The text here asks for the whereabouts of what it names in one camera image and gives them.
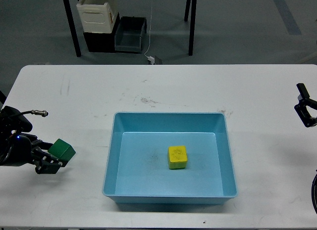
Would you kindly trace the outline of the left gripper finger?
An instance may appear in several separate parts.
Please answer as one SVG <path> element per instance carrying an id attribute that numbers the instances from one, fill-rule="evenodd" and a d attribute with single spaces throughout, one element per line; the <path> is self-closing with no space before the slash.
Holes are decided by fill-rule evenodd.
<path id="1" fill-rule="evenodd" d="M 32 162 L 37 174 L 56 174 L 62 167 L 62 162 L 48 153 L 32 154 Z"/>
<path id="2" fill-rule="evenodd" d="M 33 151 L 36 148 L 40 148 L 41 150 L 49 150 L 52 147 L 52 145 L 52 143 L 36 139 L 34 141 L 31 141 L 31 150 Z"/>

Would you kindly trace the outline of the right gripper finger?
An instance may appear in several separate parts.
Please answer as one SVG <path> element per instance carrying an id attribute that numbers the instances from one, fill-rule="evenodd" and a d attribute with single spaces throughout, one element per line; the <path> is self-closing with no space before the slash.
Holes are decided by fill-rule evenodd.
<path id="1" fill-rule="evenodd" d="M 306 86 L 303 83 L 298 83 L 296 87 L 300 94 L 298 96 L 299 102 L 294 106 L 294 109 L 305 127 L 314 127 L 317 125 L 317 118 L 310 115 L 307 107 L 316 110 L 317 102 L 310 98 Z"/>

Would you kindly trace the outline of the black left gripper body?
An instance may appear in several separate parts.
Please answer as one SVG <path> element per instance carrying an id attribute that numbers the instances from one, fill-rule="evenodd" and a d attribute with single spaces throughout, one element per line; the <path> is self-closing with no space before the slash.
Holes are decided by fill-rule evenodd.
<path id="1" fill-rule="evenodd" d="M 0 165 L 22 166 L 31 162 L 31 142 L 22 135 L 17 135 L 0 142 Z"/>

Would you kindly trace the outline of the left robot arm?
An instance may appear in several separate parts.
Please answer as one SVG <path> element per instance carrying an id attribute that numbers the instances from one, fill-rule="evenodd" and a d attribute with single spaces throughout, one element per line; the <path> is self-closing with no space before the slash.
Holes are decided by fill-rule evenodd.
<path id="1" fill-rule="evenodd" d="M 33 126 L 26 114 L 48 116 L 47 111 L 20 112 L 10 106 L 0 111 L 0 164 L 15 167 L 32 164 L 37 174 L 56 174 L 66 161 L 48 153 L 51 143 L 29 134 Z"/>

